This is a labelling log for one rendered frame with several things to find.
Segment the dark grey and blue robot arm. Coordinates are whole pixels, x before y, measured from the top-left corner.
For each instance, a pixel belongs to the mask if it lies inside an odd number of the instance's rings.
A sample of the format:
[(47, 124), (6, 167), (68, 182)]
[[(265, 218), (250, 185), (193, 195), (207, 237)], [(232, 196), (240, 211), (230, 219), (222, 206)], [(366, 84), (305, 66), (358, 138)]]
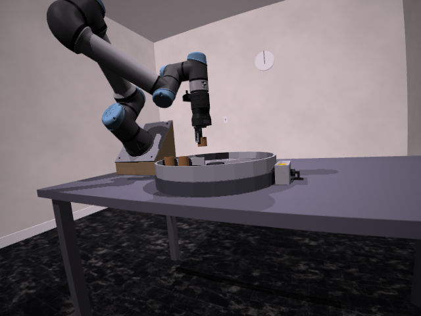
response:
[(47, 10), (49, 29), (59, 42), (94, 60), (103, 71), (117, 103), (105, 110), (102, 122), (135, 157), (153, 142), (152, 135), (136, 123), (145, 105), (141, 89), (153, 96), (158, 107), (168, 108), (182, 82), (208, 81), (207, 59), (202, 52), (192, 52), (187, 61), (161, 67), (159, 76), (111, 44), (104, 17), (102, 0), (56, 0)]

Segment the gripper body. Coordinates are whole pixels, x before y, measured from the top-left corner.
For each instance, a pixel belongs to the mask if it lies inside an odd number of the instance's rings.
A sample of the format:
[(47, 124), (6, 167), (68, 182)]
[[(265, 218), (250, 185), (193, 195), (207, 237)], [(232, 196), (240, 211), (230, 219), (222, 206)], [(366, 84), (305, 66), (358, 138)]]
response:
[[(192, 126), (212, 125), (210, 116), (209, 83), (206, 80), (194, 80), (189, 83), (190, 93), (186, 90), (183, 101), (191, 102)], [(191, 99), (191, 100), (190, 100)]]

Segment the bronze bushing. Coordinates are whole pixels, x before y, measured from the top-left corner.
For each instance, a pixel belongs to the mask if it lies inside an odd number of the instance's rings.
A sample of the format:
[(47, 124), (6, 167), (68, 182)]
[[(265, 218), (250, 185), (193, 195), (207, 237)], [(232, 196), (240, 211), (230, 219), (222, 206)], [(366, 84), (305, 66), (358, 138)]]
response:
[(207, 146), (207, 137), (200, 137), (200, 142), (197, 142), (198, 147)]
[(164, 165), (165, 166), (175, 166), (174, 157), (164, 157)]
[(178, 163), (179, 163), (179, 166), (189, 166), (188, 156), (178, 157)]

